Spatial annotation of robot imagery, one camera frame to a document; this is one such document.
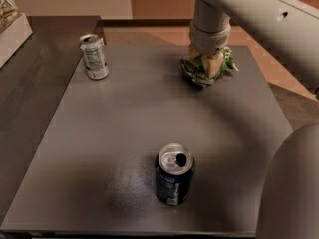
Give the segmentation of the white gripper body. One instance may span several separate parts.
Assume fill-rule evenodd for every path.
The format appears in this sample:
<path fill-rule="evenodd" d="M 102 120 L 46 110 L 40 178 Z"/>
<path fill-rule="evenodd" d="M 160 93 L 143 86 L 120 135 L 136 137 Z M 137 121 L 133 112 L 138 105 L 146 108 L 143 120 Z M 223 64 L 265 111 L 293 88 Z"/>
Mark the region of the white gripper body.
<path fill-rule="evenodd" d="M 204 32 L 191 22 L 189 29 L 190 43 L 201 54 L 213 55 L 227 45 L 230 30 L 230 24 L 227 24 L 223 30 L 216 33 Z"/>

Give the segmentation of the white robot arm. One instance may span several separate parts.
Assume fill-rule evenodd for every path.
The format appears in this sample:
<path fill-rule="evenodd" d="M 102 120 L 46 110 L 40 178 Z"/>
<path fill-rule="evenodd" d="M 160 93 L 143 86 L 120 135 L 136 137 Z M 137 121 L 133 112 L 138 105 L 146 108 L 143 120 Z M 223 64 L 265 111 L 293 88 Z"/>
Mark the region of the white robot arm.
<path fill-rule="evenodd" d="M 213 53 L 226 17 L 241 26 L 310 92 L 319 89 L 318 10 L 298 0 L 196 0 L 190 39 Z M 319 239 L 319 123 L 294 131 L 272 158 L 256 239 Z"/>

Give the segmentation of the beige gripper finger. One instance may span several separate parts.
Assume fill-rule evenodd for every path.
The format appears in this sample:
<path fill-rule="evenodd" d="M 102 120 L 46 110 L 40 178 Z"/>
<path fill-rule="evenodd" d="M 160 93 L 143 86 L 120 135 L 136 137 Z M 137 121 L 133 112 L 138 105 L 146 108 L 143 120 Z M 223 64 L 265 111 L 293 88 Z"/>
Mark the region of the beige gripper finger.
<path fill-rule="evenodd" d="M 188 56 L 193 59 L 200 55 L 200 52 L 195 48 L 194 45 L 188 46 Z"/>
<path fill-rule="evenodd" d="M 211 80 L 217 75 L 223 62 L 223 54 L 217 52 L 214 55 L 205 55 L 201 58 L 207 77 Z"/>

